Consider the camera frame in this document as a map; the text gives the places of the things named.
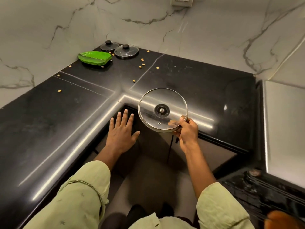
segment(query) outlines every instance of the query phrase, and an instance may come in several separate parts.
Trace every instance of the person's right hand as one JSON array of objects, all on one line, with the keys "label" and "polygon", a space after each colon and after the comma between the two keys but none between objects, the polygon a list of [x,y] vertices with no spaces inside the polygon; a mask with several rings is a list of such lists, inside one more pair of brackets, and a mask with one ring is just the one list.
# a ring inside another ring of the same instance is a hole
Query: person's right hand
[{"label": "person's right hand", "polygon": [[179,124],[181,129],[174,131],[174,135],[179,138],[182,151],[187,154],[198,147],[198,125],[190,118],[187,122],[181,117]]}]

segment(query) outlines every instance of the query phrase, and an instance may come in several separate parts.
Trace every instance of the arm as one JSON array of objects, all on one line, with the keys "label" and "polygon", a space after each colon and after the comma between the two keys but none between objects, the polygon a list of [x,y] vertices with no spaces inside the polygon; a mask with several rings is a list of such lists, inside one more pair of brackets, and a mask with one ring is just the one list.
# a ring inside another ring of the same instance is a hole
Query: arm
[{"label": "arm", "polygon": [[198,145],[198,126],[192,120],[180,119],[181,130],[174,132],[185,153],[195,195],[200,228],[253,229],[249,214],[238,201],[218,183]]},{"label": "arm", "polygon": [[83,165],[59,189],[54,199],[35,215],[25,229],[96,229],[108,203],[110,171],[120,155],[129,150],[140,132],[131,135],[133,114],[119,112],[111,118],[106,146],[95,161]]}]

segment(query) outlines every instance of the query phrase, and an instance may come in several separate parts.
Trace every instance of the lid knob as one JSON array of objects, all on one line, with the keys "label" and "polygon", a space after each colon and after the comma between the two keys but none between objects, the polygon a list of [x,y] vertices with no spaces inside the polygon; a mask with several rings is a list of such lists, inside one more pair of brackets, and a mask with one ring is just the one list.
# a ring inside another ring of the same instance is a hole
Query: lid knob
[{"label": "lid knob", "polygon": [[129,48],[129,45],[128,44],[124,44],[123,45],[123,49],[128,49]]}]

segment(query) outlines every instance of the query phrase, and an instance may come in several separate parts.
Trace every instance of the light green sleeve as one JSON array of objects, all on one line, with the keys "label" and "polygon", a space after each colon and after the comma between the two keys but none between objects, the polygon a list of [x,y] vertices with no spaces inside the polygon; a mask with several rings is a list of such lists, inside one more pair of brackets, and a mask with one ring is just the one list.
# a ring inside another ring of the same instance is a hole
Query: light green sleeve
[{"label": "light green sleeve", "polygon": [[97,229],[108,203],[109,184],[107,165],[101,161],[86,163],[24,229]]},{"label": "light green sleeve", "polygon": [[218,182],[202,191],[196,208],[201,229],[254,229],[246,210]]}]

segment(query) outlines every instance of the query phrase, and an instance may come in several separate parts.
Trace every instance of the green plastic packet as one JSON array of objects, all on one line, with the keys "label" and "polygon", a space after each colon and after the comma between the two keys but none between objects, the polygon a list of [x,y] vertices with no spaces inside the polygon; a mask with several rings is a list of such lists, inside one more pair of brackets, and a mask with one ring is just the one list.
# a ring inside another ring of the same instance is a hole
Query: green plastic packet
[{"label": "green plastic packet", "polygon": [[102,51],[87,51],[78,54],[80,61],[91,65],[105,65],[111,60],[111,54]]}]

